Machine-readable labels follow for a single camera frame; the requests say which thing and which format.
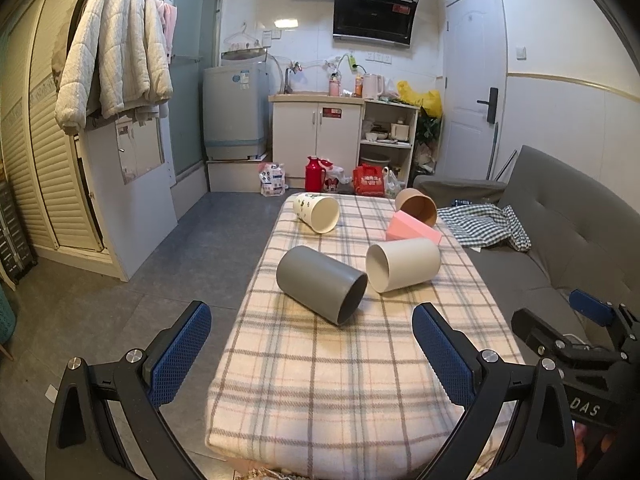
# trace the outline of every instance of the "lower cabinet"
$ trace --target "lower cabinet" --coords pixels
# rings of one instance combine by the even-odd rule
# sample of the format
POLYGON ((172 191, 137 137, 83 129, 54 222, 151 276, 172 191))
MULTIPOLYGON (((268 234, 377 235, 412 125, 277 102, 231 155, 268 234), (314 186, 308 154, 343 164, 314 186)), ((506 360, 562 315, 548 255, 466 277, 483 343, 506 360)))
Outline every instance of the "lower cabinet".
POLYGON ((273 161, 304 178, 308 156, 330 160, 351 175, 358 165, 362 106, 318 102, 273 104, 273 161))

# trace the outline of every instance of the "sofa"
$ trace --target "sofa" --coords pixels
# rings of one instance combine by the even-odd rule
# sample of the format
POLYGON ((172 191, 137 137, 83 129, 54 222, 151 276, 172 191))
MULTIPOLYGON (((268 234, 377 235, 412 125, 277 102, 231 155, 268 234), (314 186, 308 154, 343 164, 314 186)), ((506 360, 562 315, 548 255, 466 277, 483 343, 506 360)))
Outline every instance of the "sofa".
MULTIPOLYGON (((625 303, 640 317, 640 215, 591 177, 523 146, 508 184, 419 176, 414 187, 438 207, 457 198, 513 207, 529 252, 466 250, 509 324, 526 307, 562 334, 611 348, 605 328, 569 307, 575 288, 625 303)), ((539 357, 516 340, 525 362, 535 364, 539 357)))

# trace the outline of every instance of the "sofa backrest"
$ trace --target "sofa backrest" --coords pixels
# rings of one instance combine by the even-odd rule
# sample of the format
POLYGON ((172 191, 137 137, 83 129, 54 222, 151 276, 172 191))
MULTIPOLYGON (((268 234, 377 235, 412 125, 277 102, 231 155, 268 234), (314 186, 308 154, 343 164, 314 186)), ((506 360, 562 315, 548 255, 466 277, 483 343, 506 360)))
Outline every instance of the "sofa backrest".
POLYGON ((498 205, 513 207, 553 288, 565 297, 581 288, 640 315, 640 214, 620 197, 523 146, 498 205))

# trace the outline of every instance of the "sink faucet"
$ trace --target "sink faucet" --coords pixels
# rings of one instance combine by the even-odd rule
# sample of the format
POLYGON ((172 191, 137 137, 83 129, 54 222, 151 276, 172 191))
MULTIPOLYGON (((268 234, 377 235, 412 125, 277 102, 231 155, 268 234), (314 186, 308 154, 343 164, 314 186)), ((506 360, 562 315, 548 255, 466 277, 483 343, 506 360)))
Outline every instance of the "sink faucet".
POLYGON ((285 94, 293 94, 293 88, 289 84, 289 72, 293 72, 297 74, 298 72, 302 72, 302 65, 299 62, 291 62, 289 66, 284 70, 284 93, 285 94))

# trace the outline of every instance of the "red bag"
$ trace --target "red bag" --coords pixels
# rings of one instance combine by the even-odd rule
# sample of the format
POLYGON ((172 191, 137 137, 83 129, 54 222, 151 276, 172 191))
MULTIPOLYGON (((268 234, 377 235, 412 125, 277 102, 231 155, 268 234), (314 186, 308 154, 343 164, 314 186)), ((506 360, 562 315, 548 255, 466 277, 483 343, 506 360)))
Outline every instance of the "red bag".
POLYGON ((382 178, 382 168, 363 164, 353 170, 353 189, 356 195, 384 196, 385 181, 382 178))

